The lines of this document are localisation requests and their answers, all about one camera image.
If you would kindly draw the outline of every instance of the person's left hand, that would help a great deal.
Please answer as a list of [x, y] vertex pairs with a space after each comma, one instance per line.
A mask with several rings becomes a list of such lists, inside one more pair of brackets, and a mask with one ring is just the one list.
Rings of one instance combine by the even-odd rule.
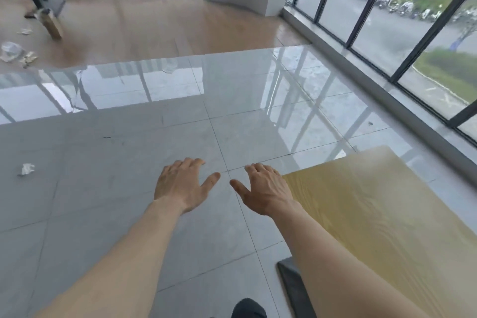
[[181, 204], [182, 213], [198, 207], [220, 179], [220, 173], [215, 172], [199, 186], [199, 169], [203, 164], [202, 159], [186, 158], [165, 166], [156, 184], [154, 200], [168, 196]]

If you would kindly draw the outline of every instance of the table top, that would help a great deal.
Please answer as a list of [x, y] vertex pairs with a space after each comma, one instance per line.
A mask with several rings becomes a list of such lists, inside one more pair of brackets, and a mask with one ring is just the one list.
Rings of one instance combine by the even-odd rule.
[[477, 237], [390, 148], [284, 178], [316, 221], [431, 317], [477, 317]]

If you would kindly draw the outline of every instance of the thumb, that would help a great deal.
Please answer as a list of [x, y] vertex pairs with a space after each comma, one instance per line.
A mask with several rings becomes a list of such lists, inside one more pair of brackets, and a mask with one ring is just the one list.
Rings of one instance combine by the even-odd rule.
[[206, 178], [206, 181], [200, 186], [202, 190], [202, 194], [208, 195], [209, 191], [212, 190], [214, 185], [217, 183], [218, 179], [220, 179], [220, 172], [214, 172], [211, 176]]
[[238, 180], [230, 180], [230, 186], [232, 186], [236, 193], [240, 195], [242, 200], [250, 193], [243, 183]]

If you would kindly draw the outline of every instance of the person's right arm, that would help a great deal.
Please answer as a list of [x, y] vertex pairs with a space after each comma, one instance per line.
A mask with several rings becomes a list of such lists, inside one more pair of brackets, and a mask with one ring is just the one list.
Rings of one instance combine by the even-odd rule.
[[277, 225], [318, 317], [428, 318], [310, 217], [277, 170], [260, 163], [245, 170], [251, 191], [237, 180], [230, 184], [246, 206]]

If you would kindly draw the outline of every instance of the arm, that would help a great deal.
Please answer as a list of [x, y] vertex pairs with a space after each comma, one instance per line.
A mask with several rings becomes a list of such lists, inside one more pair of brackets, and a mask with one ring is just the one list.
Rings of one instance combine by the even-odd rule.
[[251, 191], [230, 184], [245, 205], [270, 216], [301, 272], [319, 317], [428, 318], [413, 302], [355, 258], [293, 200], [285, 180], [270, 166], [246, 166]]
[[154, 201], [128, 233], [90, 271], [37, 317], [148, 317], [164, 254], [182, 213], [199, 206], [220, 178], [199, 186], [201, 159], [164, 167]]

